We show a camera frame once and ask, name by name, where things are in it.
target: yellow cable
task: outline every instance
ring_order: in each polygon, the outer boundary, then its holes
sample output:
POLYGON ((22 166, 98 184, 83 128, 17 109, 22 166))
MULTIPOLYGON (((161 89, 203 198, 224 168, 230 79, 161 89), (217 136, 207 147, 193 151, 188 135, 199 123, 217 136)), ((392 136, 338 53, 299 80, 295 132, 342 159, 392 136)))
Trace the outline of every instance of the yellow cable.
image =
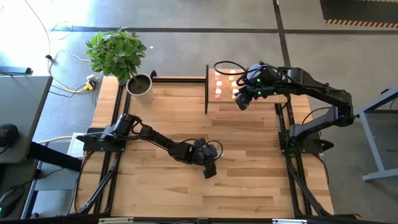
MULTIPOLYGON (((24 0, 24 1, 25 1, 25 3, 29 6, 29 8, 30 8, 30 10, 33 12, 33 14, 35 14, 36 18, 39 20, 39 22, 41 23, 41 25, 42 25, 42 27, 43 27, 43 29, 44 29, 45 35, 47 35, 47 39, 49 40, 49 55, 51 55, 51 42, 50 42, 49 33, 47 32, 47 29, 45 28, 43 22, 40 20, 39 16, 38 16, 38 15, 36 14, 36 12, 33 10, 32 6, 30 6, 30 4, 29 4, 26 0, 24 0)), ((55 77, 54 77, 54 76, 51 74, 51 72, 50 72, 51 66, 49 65, 49 63, 50 63, 50 59, 47 60, 47 71, 49 72, 49 75, 50 75, 50 76, 53 78, 53 80, 54 80, 58 85, 60 85, 65 91, 70 92, 70 93, 81 93, 82 91, 84 91, 84 89, 79 90, 79 91, 70 90, 70 89, 68 89, 66 86, 64 86, 64 85, 62 85, 60 82, 58 82, 58 80, 56 80, 55 77)))
POLYGON ((61 137, 57 137, 57 138, 53 138, 53 139, 49 139, 49 140, 39 141, 39 142, 37 142, 37 144, 43 144, 46 142, 51 142, 51 141, 56 141, 56 140, 66 139, 66 138, 73 138, 73 136, 61 136, 61 137))

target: desk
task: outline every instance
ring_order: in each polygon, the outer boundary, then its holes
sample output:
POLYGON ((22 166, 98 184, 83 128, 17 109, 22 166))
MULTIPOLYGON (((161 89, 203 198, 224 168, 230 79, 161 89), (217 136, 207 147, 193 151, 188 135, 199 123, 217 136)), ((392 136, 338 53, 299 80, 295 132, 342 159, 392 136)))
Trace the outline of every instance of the desk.
MULTIPOLYGON (((149 142, 129 142, 119 166, 112 217, 294 217, 277 135, 280 127, 274 103, 281 103, 280 98, 253 104, 246 111, 232 102, 211 102, 205 114, 203 83, 154 83, 153 88, 153 102, 142 105, 131 98, 129 113, 174 141, 221 141, 224 155, 216 162, 218 174, 205 179, 203 167, 174 161, 149 142)), ((117 91, 117 80, 104 78, 93 127, 111 123, 117 91)), ((123 93, 119 114, 126 99, 123 93)), ((310 112, 306 96, 292 96, 292 106, 296 121, 310 112)), ((78 189, 79 207, 97 188, 103 157, 103 152, 96 152, 86 162, 78 189)), ((323 165, 313 155, 302 157, 308 188, 333 213, 323 165)), ((105 189, 100 212, 107 196, 105 189)))

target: soil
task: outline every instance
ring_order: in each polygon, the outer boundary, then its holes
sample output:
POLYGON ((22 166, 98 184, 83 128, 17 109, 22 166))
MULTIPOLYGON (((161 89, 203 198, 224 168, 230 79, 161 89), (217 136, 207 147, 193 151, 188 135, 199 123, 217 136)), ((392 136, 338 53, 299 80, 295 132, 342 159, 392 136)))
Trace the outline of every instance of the soil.
POLYGON ((141 93, 145 93, 148 88, 150 87, 150 80, 148 77, 144 77, 144 76, 138 76, 137 80, 132 79, 129 82, 129 91, 133 94, 141 94, 141 93))

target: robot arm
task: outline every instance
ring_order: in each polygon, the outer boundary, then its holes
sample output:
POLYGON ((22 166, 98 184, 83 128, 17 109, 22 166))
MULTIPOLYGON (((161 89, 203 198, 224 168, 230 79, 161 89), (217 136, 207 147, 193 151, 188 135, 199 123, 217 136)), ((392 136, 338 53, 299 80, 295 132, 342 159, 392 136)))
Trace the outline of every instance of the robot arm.
POLYGON ((192 139, 195 140, 194 144, 185 141, 175 142, 153 130, 152 127, 143 124, 140 117, 131 114, 122 114, 116 124, 108 125, 103 133, 94 135, 89 133, 78 136, 77 139, 87 144, 98 142, 104 148, 108 145, 118 145, 126 141, 142 139, 166 150, 169 156, 176 161, 205 166, 203 171, 205 178, 210 178, 217 174, 215 161, 220 157, 220 154, 217 153, 214 145, 210 143, 218 141, 206 142, 204 139, 192 139), (141 125, 141 130, 135 132, 134 129, 137 129, 138 124, 141 125), (135 136, 128 136, 130 131, 135 136))
POLYGON ((301 68, 273 67, 259 62, 237 79, 241 86, 235 102, 245 110, 251 100, 272 95, 308 95, 332 105, 323 116, 306 124, 294 124, 290 128, 290 138, 303 140, 309 134, 324 128, 348 126, 354 121, 351 95, 345 90, 337 90, 328 83, 314 80, 301 68))

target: green leaves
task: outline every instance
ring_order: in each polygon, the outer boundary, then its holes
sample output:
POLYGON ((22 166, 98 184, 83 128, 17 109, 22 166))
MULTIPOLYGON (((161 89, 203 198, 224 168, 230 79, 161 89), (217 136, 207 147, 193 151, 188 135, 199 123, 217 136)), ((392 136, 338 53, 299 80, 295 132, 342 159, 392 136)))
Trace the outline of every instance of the green leaves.
POLYGON ((144 51, 147 49, 137 37, 135 32, 122 31, 99 32, 93 36, 86 42, 91 69, 94 72, 103 71, 106 76, 113 74, 119 81, 129 80, 131 75, 137 73, 136 67, 145 58, 144 51))

